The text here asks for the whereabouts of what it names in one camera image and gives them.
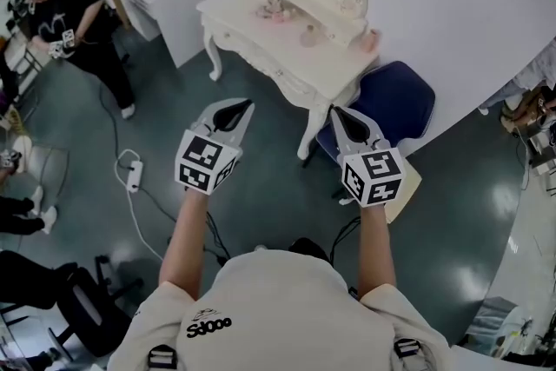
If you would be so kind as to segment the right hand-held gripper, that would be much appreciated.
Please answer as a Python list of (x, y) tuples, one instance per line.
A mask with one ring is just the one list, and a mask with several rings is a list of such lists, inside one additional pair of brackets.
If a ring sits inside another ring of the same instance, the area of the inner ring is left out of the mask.
[(390, 145), (378, 123), (349, 107), (331, 110), (341, 161), (341, 183), (362, 207), (397, 198), (406, 178), (400, 152)]

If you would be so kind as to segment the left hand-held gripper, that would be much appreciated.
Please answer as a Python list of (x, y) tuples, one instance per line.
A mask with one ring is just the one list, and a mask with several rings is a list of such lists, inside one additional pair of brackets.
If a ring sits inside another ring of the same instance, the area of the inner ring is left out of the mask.
[(175, 181), (211, 195), (233, 172), (255, 104), (247, 98), (211, 103), (183, 133), (175, 155)]

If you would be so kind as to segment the pink cup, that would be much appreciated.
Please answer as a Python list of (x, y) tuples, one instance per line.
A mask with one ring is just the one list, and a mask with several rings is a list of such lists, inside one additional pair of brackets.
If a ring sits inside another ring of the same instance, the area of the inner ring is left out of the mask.
[(377, 29), (371, 29), (361, 38), (361, 50), (365, 53), (373, 52), (381, 39), (381, 32)]

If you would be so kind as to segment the person's left forearm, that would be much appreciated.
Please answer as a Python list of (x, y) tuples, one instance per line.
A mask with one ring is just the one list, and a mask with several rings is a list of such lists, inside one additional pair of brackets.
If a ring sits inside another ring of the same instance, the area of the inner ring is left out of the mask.
[(162, 260), (159, 283), (170, 282), (197, 300), (201, 292), (209, 197), (187, 189)]

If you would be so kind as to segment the person's right forearm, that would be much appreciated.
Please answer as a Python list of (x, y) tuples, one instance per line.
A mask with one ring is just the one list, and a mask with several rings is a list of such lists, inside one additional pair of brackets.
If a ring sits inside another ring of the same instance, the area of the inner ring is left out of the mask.
[(396, 286), (390, 234), (383, 205), (361, 208), (358, 298), (384, 284)]

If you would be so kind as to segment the white dressing table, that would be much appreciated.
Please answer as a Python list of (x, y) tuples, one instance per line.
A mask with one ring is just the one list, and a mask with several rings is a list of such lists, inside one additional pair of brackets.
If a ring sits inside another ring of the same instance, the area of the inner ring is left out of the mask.
[[(308, 123), (297, 155), (324, 126), (333, 105), (354, 98), (360, 77), (378, 56), (361, 50), (367, 28), (367, 0), (282, 0), (291, 18), (282, 23), (255, 15), (267, 0), (205, 0), (198, 4), (205, 49), (213, 63), (209, 76), (222, 75), (220, 50), (234, 51), (271, 78), (292, 105), (308, 110)], [(301, 33), (309, 24), (320, 31), (313, 48), (303, 48)]]

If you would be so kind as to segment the blue upholstered chair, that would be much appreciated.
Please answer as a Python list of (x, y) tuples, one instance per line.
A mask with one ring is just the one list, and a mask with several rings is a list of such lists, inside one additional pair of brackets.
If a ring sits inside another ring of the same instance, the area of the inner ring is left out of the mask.
[(372, 119), (382, 138), (396, 147), (425, 135), (434, 105), (432, 87), (407, 64), (394, 61), (365, 74), (359, 96), (347, 107)]

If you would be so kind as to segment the beige board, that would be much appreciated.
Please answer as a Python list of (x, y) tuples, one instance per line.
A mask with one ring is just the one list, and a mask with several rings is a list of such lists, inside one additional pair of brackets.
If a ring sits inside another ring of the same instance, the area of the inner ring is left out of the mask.
[(422, 178), (417, 170), (408, 162), (405, 163), (406, 177), (403, 180), (398, 195), (385, 205), (387, 223), (392, 223), (407, 206), (414, 193), (420, 186)]

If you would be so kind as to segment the white power strip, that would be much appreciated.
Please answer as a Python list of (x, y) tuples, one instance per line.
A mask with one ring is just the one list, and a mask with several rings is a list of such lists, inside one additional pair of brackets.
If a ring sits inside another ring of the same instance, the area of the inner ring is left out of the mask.
[(130, 193), (137, 192), (141, 187), (143, 162), (134, 160), (131, 162), (126, 181), (126, 190)]

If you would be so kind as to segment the white cabinet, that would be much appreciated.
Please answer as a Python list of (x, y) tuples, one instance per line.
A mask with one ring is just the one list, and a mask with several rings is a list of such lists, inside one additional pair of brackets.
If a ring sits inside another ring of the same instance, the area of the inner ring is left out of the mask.
[(179, 68), (195, 53), (187, 41), (188, 0), (121, 0), (133, 28), (147, 41), (161, 36), (174, 65)]

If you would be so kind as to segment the pink flower bouquet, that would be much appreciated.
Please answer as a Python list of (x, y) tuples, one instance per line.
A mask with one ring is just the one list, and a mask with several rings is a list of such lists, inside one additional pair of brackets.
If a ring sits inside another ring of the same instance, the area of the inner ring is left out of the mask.
[(255, 15), (265, 20), (277, 23), (288, 21), (292, 13), (288, 10), (282, 0), (267, 0), (267, 2), (257, 8)]

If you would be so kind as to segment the person's black trousers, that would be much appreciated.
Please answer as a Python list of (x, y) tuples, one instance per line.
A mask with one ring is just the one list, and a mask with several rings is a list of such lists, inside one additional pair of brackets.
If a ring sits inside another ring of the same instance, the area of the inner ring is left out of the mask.
[(324, 262), (330, 262), (325, 251), (317, 243), (313, 242), (307, 237), (302, 237), (295, 240), (288, 247), (288, 251), (299, 255), (312, 256), (314, 258), (323, 260)]

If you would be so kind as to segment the person's white shirt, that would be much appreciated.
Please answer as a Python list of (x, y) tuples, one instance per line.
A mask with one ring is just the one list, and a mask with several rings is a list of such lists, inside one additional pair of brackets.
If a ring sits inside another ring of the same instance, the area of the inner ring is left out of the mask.
[[(421, 351), (400, 360), (394, 341)], [(281, 250), (237, 256), (194, 300), (164, 282), (141, 304), (108, 371), (148, 371), (161, 344), (178, 355), (177, 371), (449, 371), (446, 339), (395, 287), (361, 299), (323, 260)]]

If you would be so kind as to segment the black office chair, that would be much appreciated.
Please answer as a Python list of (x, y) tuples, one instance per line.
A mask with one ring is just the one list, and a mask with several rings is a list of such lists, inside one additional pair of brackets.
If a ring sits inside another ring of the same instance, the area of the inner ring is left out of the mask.
[(106, 255), (95, 257), (96, 276), (86, 268), (76, 268), (58, 294), (56, 305), (67, 328), (59, 335), (49, 329), (48, 335), (54, 348), (67, 361), (72, 361), (73, 357), (64, 343), (73, 335), (91, 354), (101, 358), (114, 351), (127, 333), (131, 317), (116, 302), (130, 291), (141, 288), (143, 280), (137, 278), (111, 293), (111, 280), (103, 274), (103, 265), (108, 263)]

